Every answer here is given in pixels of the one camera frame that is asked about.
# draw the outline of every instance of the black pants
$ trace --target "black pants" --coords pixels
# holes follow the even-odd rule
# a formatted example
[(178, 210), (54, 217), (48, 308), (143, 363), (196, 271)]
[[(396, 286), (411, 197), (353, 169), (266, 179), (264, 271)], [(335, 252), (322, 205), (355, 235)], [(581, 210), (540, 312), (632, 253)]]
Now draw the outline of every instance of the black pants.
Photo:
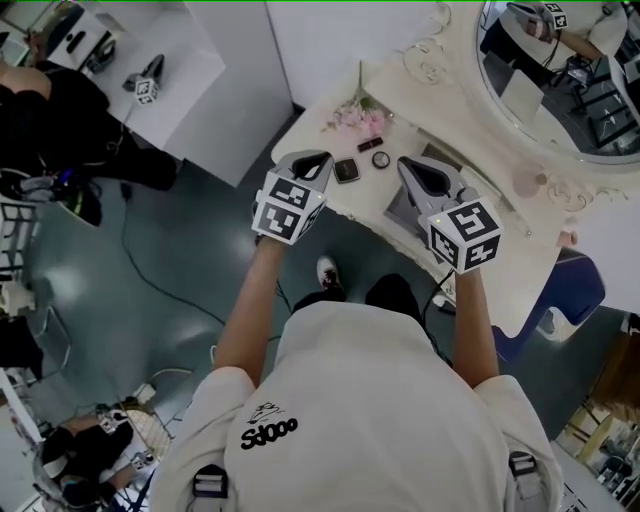
[[(549, 55), (553, 52), (555, 43), (549, 45)], [(497, 20), (484, 36), (480, 44), (482, 53), (493, 53), (505, 63), (511, 64), (513, 69), (519, 69), (527, 75), (538, 87), (549, 83), (555, 76), (552, 71), (545, 69), (532, 59), (518, 43), (516, 43)]]
[[(321, 302), (344, 302), (346, 299), (342, 288), (329, 288), (322, 292), (312, 293), (298, 302), (293, 308), (295, 313), (299, 309)], [(398, 274), (386, 275), (374, 285), (365, 298), (365, 304), (377, 308), (388, 309), (396, 313), (403, 313), (414, 318), (421, 326), (420, 308), (411, 292), (409, 283)]]
[(120, 122), (106, 115), (103, 128), (104, 141), (117, 141), (122, 136), (118, 152), (106, 155), (106, 163), (99, 166), (83, 166), (80, 173), (90, 177), (114, 178), (140, 183), (157, 190), (169, 190), (176, 179), (176, 162), (164, 151), (156, 148), (141, 148)]

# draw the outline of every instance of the person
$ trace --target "person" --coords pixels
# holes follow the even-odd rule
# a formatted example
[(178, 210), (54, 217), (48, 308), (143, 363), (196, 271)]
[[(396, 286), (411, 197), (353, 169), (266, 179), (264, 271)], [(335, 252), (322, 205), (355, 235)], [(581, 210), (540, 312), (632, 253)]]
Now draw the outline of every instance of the person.
[[(62, 200), (97, 225), (101, 213), (95, 188), (87, 186), (91, 178), (171, 188), (174, 159), (156, 148), (140, 148), (108, 107), (105, 94), (78, 71), (46, 61), (17, 68), (0, 60), (0, 168), (20, 173), (19, 178), (15, 172), (0, 174), (2, 194), (30, 200), (31, 188), (39, 198), (46, 188), (52, 190), (50, 200)], [(23, 185), (25, 177), (43, 176), (47, 179)]]
[[(385, 276), (364, 305), (344, 302), (335, 263), (320, 258), (323, 291), (296, 305), (261, 383), (286, 247), (258, 244), (151, 510), (218, 510), (197, 501), (211, 465), (227, 475), (225, 510), (496, 512), (525, 496), (542, 504), (528, 510), (557, 510), (561, 471), (517, 381), (499, 374), (477, 269), (455, 278), (449, 367), (406, 280)], [(540, 485), (518, 487), (524, 473)]]
[(540, 87), (564, 69), (570, 57), (594, 61), (618, 51), (628, 25), (620, 2), (556, 3), (567, 16), (567, 29), (554, 31), (544, 22), (523, 24), (507, 8), (487, 30), (480, 50), (512, 64)]
[(96, 415), (72, 418), (45, 439), (41, 462), (72, 507), (109, 504), (116, 492), (133, 480), (136, 470), (127, 464), (104, 482), (100, 482), (100, 474), (116, 463), (132, 439), (129, 423), (121, 423), (107, 434)]

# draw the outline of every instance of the black cable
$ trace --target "black cable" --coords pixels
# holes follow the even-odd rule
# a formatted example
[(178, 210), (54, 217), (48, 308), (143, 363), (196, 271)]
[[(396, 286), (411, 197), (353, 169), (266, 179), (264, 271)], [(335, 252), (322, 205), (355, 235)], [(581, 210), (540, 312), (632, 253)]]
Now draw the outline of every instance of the black cable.
[(292, 314), (293, 308), (291, 307), (291, 304), (289, 303), (289, 299), (287, 299), (287, 296), (285, 295), (284, 290), (282, 289), (282, 285), (280, 284), (279, 279), (276, 281), (276, 295), (284, 301), (284, 303), (287, 306), (287, 309), (289, 310), (289, 314)]
[(429, 309), (429, 306), (431, 305), (431, 302), (433, 301), (433, 298), (436, 296), (436, 294), (440, 290), (442, 290), (442, 285), (444, 284), (444, 282), (453, 275), (453, 271), (454, 269), (451, 269), (449, 273), (446, 276), (444, 276), (444, 278), (442, 278), (442, 280), (438, 284), (436, 284), (435, 288), (431, 291), (431, 295), (429, 295), (429, 298), (427, 299), (427, 303), (424, 305), (424, 308), (422, 309), (422, 315), (420, 315), (422, 319), (422, 325), (424, 327), (424, 332), (427, 334), (427, 337), (431, 341), (431, 344), (433, 345), (433, 349), (435, 350), (436, 354), (444, 361), (448, 361), (448, 359), (440, 350), (440, 347), (438, 346), (438, 342), (436, 341), (436, 337), (433, 334), (431, 334), (429, 332), (429, 329), (427, 328), (427, 309)]
[(125, 196), (125, 206), (124, 206), (124, 221), (122, 222), (122, 231), (121, 231), (121, 235), (120, 235), (120, 242), (122, 243), (122, 249), (124, 250), (124, 253), (127, 255), (127, 258), (129, 258), (129, 262), (131, 263), (131, 266), (133, 267), (133, 269), (136, 271), (136, 274), (138, 274), (138, 277), (149, 287), (153, 288), (155, 291), (157, 291), (158, 293), (161, 293), (162, 295), (166, 295), (167, 297), (177, 301), (177, 302), (182, 302), (183, 304), (186, 304), (187, 306), (191, 306), (194, 309), (197, 309), (198, 311), (200, 311), (201, 313), (204, 313), (207, 316), (210, 316), (211, 318), (213, 318), (215, 321), (217, 321), (220, 325), (222, 325), (223, 327), (225, 326), (226, 322), (224, 320), (222, 320), (222, 318), (220, 318), (218, 315), (212, 313), (211, 311), (206, 310), (205, 308), (203, 308), (202, 306), (196, 304), (195, 302), (192, 302), (188, 299), (184, 299), (182, 297), (179, 297), (171, 292), (168, 292), (167, 290), (164, 290), (163, 288), (160, 288), (157, 284), (155, 284), (153, 281), (151, 281), (150, 279), (148, 279), (140, 270), (140, 267), (138, 267), (138, 264), (136, 263), (136, 261), (133, 259), (133, 255), (131, 254), (131, 251), (129, 250), (129, 248), (127, 247), (127, 221), (129, 220), (129, 199), (126, 197), (126, 194), (123, 193), (123, 196)]
[(556, 35), (556, 44), (551, 50), (551, 55), (549, 55), (541, 64), (544, 69), (549, 69), (549, 65), (553, 61), (553, 58), (556, 56), (556, 52), (558, 51), (558, 46), (560, 46), (560, 36), (562, 35), (562, 30), (558, 30), (558, 34)]

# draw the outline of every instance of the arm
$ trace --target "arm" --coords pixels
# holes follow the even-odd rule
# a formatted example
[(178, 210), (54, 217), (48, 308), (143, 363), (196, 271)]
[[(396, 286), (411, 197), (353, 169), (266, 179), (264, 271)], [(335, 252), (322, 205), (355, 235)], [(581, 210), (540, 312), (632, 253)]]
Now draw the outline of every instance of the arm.
[(597, 60), (600, 57), (604, 57), (604, 54), (596, 48), (596, 46), (584, 37), (580, 37), (566, 30), (561, 31), (559, 34), (555, 34), (555, 38), (560, 37), (560, 42), (571, 48), (574, 52), (587, 59)]
[(456, 274), (453, 369), (471, 387), (500, 375), (480, 270)]
[(0, 61), (0, 85), (14, 94), (34, 91), (46, 100), (51, 97), (51, 80), (42, 71), (34, 68), (15, 68)]
[(60, 425), (65, 430), (71, 432), (72, 436), (78, 435), (83, 430), (87, 430), (100, 425), (100, 420), (97, 416), (83, 416), (81, 418), (72, 418), (69, 421)]
[(136, 469), (131, 464), (127, 464), (122, 469), (116, 471), (113, 476), (109, 478), (108, 482), (113, 485), (116, 491), (119, 491), (127, 487), (135, 476)]
[(285, 244), (272, 238), (260, 241), (216, 348), (214, 370), (241, 368), (256, 387), (267, 353), (276, 281), (285, 249)]

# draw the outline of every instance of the gray floor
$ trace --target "gray floor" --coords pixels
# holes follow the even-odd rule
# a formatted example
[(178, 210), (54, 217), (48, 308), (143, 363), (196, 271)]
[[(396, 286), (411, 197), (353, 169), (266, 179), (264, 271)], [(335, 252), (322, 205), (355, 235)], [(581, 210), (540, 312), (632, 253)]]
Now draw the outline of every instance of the gray floor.
[[(250, 205), (269, 168), (269, 151), (233, 189), (188, 165), (168, 193), (134, 186), (127, 243), (142, 272), (161, 287), (226, 318), (247, 270), (254, 235)], [(40, 304), (51, 302), (72, 339), (68, 368), (32, 388), (34, 407), (57, 423), (94, 402), (132, 393), (158, 370), (181, 367), (193, 375), (165, 373), (153, 380), (159, 414), (175, 431), (197, 382), (209, 370), (209, 347), (221, 326), (206, 315), (151, 289), (134, 272), (121, 245), (124, 204), (118, 183), (104, 180), (104, 220), (88, 227), (55, 205), (41, 212), (30, 272)], [(287, 255), (280, 276), (291, 302), (318, 290), (315, 264), (330, 254), (338, 262), (349, 298), (361, 301), (382, 275), (397, 272), (424, 304), (433, 280), (365, 227), (325, 210)], [(516, 375), (551, 437), (567, 422), (593, 383), (621, 313), (599, 309), (563, 345), (537, 335), (520, 359), (503, 370)], [(273, 333), (288, 317), (278, 300)], [(430, 330), (450, 352), (453, 317), (433, 311)], [(38, 311), (30, 322), (37, 328)], [(272, 364), (276, 343), (271, 346)], [(43, 338), (53, 368), (63, 350), (60, 331)]]

